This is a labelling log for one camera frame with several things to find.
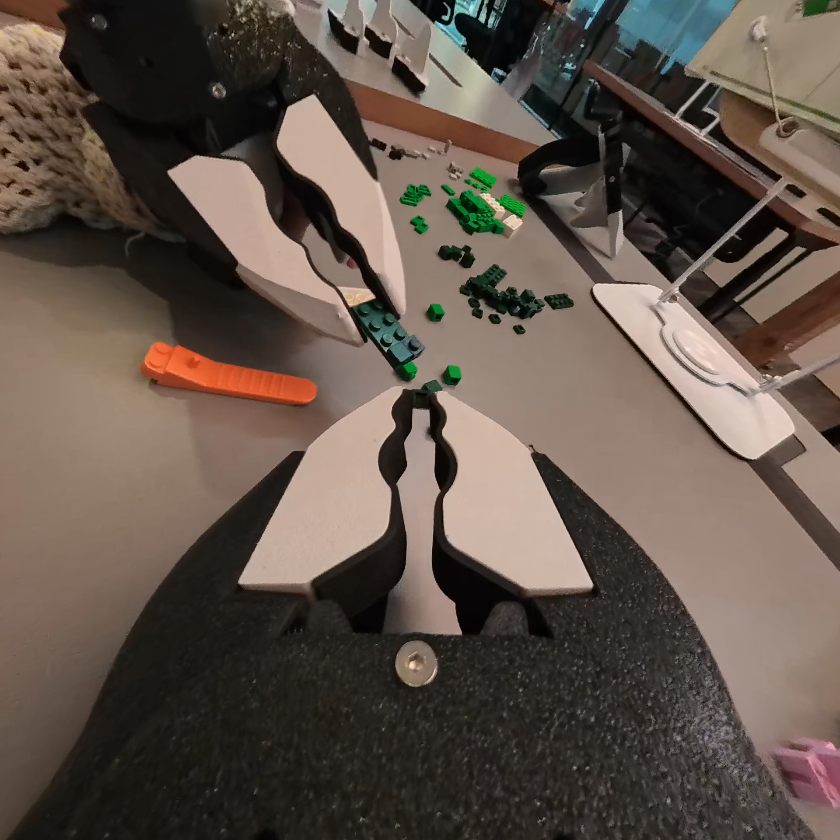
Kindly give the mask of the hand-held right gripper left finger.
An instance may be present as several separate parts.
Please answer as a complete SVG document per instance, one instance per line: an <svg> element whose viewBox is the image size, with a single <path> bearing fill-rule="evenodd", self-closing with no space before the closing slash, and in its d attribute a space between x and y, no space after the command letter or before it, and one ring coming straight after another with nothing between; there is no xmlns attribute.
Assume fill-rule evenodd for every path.
<svg viewBox="0 0 840 840"><path fill-rule="evenodd" d="M310 601L372 605L405 569L397 482L405 391L389 389L325 430L294 469L238 584Z"/></svg>

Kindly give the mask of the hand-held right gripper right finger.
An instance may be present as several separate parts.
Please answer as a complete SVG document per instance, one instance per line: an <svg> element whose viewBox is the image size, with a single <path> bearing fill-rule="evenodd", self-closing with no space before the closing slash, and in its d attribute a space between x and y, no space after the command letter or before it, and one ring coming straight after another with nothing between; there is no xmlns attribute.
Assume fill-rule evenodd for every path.
<svg viewBox="0 0 840 840"><path fill-rule="evenodd" d="M449 392L431 397L431 435L433 570L450 601L593 592L528 446Z"/></svg>

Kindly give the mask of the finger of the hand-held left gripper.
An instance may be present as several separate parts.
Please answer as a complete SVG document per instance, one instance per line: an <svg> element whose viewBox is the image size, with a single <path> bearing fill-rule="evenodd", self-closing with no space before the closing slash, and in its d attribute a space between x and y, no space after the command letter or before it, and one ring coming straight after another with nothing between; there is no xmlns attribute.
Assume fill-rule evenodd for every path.
<svg viewBox="0 0 840 840"><path fill-rule="evenodd" d="M247 162L195 155L168 176L235 259L248 288L323 337L350 346L365 342L342 293L276 224Z"/></svg>
<svg viewBox="0 0 840 840"><path fill-rule="evenodd" d="M406 310L403 258L377 171L370 171L316 95L287 106L277 127L284 185L360 269L390 312Z"/></svg>

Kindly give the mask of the dark green lego brick stack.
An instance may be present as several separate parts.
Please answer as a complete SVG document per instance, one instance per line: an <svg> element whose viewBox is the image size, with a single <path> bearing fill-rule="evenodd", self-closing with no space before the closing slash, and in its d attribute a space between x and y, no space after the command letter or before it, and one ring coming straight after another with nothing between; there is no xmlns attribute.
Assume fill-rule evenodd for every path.
<svg viewBox="0 0 840 840"><path fill-rule="evenodd" d="M394 369L416 362L425 352L425 344L413 333L408 332L399 318L387 306L371 299L358 303L350 312L363 336L373 345Z"/></svg>

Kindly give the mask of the person's left forearm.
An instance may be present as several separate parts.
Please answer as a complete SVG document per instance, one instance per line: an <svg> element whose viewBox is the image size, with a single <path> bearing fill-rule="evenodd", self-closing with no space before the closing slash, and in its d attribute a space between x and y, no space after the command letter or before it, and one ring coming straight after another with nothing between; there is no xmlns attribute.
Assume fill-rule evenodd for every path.
<svg viewBox="0 0 840 840"><path fill-rule="evenodd" d="M1 232L29 233L59 217L172 239L127 187L84 119L95 97L60 60L63 38L36 24L1 33Z"/></svg>

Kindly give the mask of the small grey lego pieces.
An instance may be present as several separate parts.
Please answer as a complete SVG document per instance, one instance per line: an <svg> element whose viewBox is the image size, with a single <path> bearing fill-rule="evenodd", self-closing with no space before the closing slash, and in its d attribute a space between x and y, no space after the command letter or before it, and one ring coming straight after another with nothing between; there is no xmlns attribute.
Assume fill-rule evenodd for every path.
<svg viewBox="0 0 840 840"><path fill-rule="evenodd" d="M465 178L465 169L456 161L450 159L451 143L446 141L441 144L430 144L424 148L406 148L406 157L417 161L431 161L444 167L446 176L452 181L461 181Z"/></svg>

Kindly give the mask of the pile of bright green lego pieces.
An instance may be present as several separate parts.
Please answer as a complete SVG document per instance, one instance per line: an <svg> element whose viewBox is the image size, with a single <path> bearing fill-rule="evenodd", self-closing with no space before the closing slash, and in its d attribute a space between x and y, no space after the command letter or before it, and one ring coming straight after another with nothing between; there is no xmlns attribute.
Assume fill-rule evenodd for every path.
<svg viewBox="0 0 840 840"><path fill-rule="evenodd" d="M438 191L446 197L445 210L462 231L467 235L489 234L511 238L522 228L526 205L509 194L496 198L488 192L486 188L497 182L494 176L477 167L464 181L465 189L457 192L455 183L458 175L462 175L461 170L449 169L448 182L442 184ZM417 209L432 196L432 188L424 183L407 184L399 196L399 204L414 211L409 224L418 235L428 232L430 225Z"/></svg>

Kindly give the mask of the scattered dark green lego pieces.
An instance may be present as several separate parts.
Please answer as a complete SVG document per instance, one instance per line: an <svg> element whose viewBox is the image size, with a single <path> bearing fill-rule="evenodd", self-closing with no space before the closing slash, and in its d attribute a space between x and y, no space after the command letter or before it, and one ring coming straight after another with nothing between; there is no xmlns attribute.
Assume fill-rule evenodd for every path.
<svg viewBox="0 0 840 840"><path fill-rule="evenodd" d="M499 264L491 264L480 273L469 276L458 285L470 315L476 320L486 320L490 324L500 325L505 319L512 319L512 330L522 335L527 329L524 325L546 312L571 310L574 300L566 293L550 293L544 297L530 289L518 289L504 286L508 272Z"/></svg>

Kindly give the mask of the lego instruction booklet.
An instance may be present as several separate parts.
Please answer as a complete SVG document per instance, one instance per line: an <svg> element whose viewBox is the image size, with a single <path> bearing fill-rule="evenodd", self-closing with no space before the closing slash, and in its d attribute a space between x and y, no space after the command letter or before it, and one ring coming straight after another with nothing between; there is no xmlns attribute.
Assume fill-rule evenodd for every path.
<svg viewBox="0 0 840 840"><path fill-rule="evenodd" d="M737 2L685 72L838 135L839 2Z"/></svg>

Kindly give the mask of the orange brick separator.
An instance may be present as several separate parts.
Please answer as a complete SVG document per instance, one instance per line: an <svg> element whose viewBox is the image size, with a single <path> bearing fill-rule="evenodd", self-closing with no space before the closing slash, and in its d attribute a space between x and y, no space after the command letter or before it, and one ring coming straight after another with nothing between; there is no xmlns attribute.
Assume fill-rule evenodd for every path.
<svg viewBox="0 0 840 840"><path fill-rule="evenodd" d="M305 406L318 393L309 379L217 362L163 342L150 346L140 372L157 385L253 402Z"/></svg>

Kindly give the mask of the white round-cornered base plate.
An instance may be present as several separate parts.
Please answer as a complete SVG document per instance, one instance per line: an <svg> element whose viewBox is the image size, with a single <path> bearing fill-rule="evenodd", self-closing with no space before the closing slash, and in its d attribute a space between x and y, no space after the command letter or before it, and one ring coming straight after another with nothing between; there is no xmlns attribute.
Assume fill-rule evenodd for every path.
<svg viewBox="0 0 840 840"><path fill-rule="evenodd" d="M656 369L671 389L735 456L755 460L795 432L790 415L771 395L839 362L839 353L792 373L759 381L679 302L680 287L729 237L782 194L771 186L755 207L666 289L649 284L596 283L597 305Z"/></svg>

